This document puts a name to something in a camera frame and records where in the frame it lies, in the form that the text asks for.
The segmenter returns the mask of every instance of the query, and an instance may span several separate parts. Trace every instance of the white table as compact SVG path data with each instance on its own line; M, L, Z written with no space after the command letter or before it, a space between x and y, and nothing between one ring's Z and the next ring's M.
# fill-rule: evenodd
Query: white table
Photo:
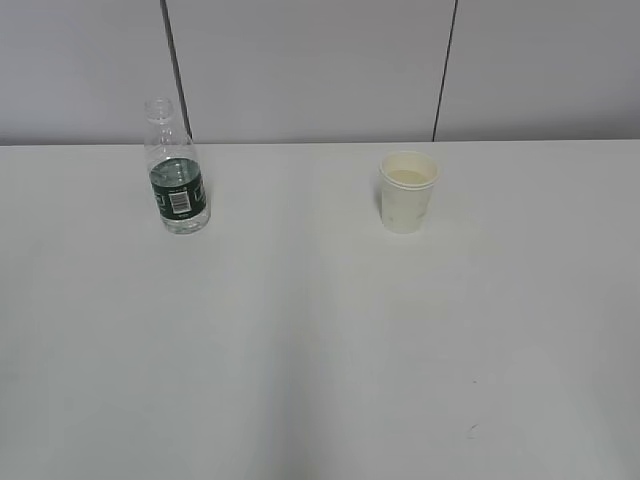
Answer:
M640 477L640 142L203 146L188 237L141 147L0 155L0 478Z

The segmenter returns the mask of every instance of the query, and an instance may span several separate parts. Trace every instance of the white paper cup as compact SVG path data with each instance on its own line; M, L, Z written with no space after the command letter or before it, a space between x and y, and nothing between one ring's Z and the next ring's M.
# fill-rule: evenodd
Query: white paper cup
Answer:
M380 164L382 223L394 233L413 233L427 213L438 164L420 152L396 152Z

